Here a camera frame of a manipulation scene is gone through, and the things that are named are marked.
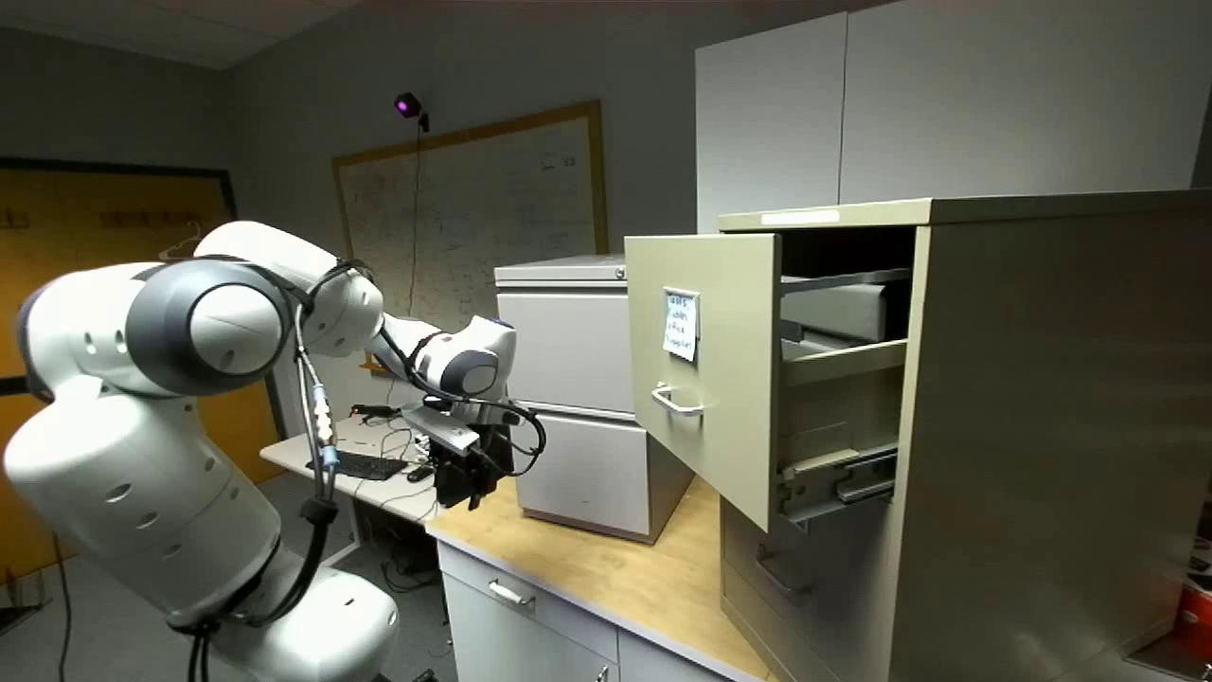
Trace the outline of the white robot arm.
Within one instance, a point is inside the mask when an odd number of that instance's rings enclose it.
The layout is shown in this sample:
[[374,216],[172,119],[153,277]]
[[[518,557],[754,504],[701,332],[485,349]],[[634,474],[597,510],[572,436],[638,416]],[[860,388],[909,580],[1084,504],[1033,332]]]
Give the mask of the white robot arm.
[[442,332],[381,307],[330,251],[256,225],[213,229],[181,262],[74,268],[20,310],[40,409],[5,446],[15,493],[193,639],[189,682],[226,659],[254,682],[374,682],[398,605],[374,585],[289,551],[263,490],[213,443],[203,394],[365,353],[424,394],[413,426],[439,495],[495,490],[495,419],[514,330]]

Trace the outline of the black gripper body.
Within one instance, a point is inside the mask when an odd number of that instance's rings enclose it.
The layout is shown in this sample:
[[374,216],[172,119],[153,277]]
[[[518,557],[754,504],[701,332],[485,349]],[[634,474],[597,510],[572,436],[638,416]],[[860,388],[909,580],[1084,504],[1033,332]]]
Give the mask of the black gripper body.
[[436,474],[436,485],[454,485],[460,504],[465,504],[473,490],[491,493],[495,481],[511,474],[511,443],[499,428],[480,428],[480,443],[471,454],[452,454],[436,443],[431,474]]

